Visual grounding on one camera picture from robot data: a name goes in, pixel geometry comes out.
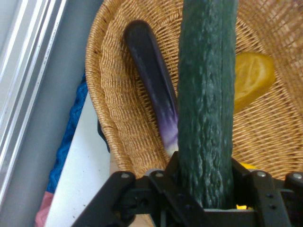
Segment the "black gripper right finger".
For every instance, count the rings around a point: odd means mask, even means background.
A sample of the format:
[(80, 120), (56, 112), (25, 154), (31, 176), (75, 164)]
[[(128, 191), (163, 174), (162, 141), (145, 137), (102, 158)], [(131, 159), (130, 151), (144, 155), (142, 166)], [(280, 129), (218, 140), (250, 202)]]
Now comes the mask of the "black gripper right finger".
[(232, 159), (234, 200), (253, 208), (259, 227), (303, 225), (303, 173), (289, 172), (284, 180), (263, 170), (249, 170)]

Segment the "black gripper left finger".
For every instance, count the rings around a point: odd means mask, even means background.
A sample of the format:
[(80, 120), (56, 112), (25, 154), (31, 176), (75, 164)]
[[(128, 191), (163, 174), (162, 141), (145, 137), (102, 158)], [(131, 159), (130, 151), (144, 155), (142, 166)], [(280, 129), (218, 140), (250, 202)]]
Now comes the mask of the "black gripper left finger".
[(148, 214), (156, 227), (207, 227), (209, 220), (195, 199), (174, 182), (178, 152), (165, 170), (136, 178), (114, 172), (73, 223), (74, 227), (127, 227), (136, 215)]

